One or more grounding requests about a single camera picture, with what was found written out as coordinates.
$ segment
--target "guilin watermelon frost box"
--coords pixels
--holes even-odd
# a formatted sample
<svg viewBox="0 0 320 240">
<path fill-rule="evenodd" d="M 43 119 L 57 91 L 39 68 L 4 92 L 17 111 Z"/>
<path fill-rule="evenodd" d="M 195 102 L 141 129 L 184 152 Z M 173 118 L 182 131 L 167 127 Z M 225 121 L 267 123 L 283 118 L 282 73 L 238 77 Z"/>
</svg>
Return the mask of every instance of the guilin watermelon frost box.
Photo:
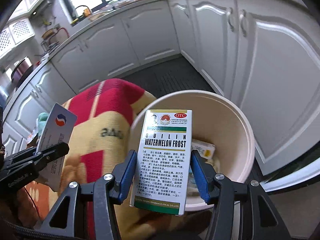
<svg viewBox="0 0 320 240">
<path fill-rule="evenodd" d="M 184 214 L 191 137 L 191 110 L 147 110 L 131 206 L 173 215 Z"/>
</svg>

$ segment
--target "logo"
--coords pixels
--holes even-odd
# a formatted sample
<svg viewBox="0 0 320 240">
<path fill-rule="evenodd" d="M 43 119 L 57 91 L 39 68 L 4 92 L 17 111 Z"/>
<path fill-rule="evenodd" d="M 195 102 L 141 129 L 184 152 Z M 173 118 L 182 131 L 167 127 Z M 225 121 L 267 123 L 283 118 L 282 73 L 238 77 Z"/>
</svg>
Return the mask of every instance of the logo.
<svg viewBox="0 0 320 240">
<path fill-rule="evenodd" d="M 187 114 L 184 114 L 184 113 L 176 113 L 174 115 L 176 118 L 186 118 L 187 117 Z"/>
<path fill-rule="evenodd" d="M 170 116 L 168 114 L 164 114 L 163 116 L 161 116 L 160 123 L 163 125 L 169 124 L 170 123 Z"/>
<path fill-rule="evenodd" d="M 64 126 L 67 122 L 66 117 L 63 114 L 58 114 L 57 118 L 56 118 L 56 124 L 58 126 Z"/>
</svg>

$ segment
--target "floor mat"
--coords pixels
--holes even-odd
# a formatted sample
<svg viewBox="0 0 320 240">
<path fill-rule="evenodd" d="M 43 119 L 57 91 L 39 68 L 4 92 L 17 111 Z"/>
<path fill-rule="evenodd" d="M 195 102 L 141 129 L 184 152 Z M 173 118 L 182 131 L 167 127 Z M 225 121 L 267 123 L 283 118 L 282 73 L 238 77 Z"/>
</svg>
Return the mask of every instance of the floor mat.
<svg viewBox="0 0 320 240">
<path fill-rule="evenodd" d="M 201 74 L 183 57 L 142 69 L 122 79 L 142 87 L 156 98 L 188 89 L 214 93 Z"/>
</svg>

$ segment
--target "white card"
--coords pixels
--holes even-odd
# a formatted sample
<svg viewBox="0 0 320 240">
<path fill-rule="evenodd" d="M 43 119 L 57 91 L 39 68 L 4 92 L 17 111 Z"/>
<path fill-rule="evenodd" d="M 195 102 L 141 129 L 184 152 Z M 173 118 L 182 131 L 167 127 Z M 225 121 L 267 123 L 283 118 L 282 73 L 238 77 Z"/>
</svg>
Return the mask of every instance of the white card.
<svg viewBox="0 0 320 240">
<path fill-rule="evenodd" d="M 60 142 L 69 143 L 76 120 L 76 115 L 59 104 L 55 104 L 43 129 L 36 152 L 41 152 Z M 42 178 L 38 182 L 48 185 L 54 192 L 57 192 L 59 190 L 63 162 L 64 156 L 48 163 L 39 172 Z"/>
</svg>

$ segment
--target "cloth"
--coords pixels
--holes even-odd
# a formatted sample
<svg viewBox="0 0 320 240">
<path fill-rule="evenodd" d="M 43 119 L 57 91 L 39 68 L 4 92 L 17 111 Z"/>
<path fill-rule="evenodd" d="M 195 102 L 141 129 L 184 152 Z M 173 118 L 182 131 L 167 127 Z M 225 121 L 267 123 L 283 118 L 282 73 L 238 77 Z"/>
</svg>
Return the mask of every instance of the cloth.
<svg viewBox="0 0 320 240">
<path fill-rule="evenodd" d="M 60 193 L 72 181 L 90 183 L 124 161 L 130 126 L 136 115 L 155 97 L 142 88 L 120 79 L 103 81 L 75 96 L 63 106 L 78 119 L 65 157 Z M 145 211 L 129 206 L 130 196 L 115 205 L 123 240 L 146 239 L 175 228 L 183 217 Z M 88 208 L 89 236 L 94 239 L 92 206 Z"/>
<path fill-rule="evenodd" d="M 42 134 L 42 131 L 45 127 L 45 124 L 47 123 L 47 119 L 49 117 L 49 114 L 48 113 L 41 113 L 39 114 L 39 117 L 38 117 L 38 136 L 40 137 L 41 134 Z"/>
</svg>

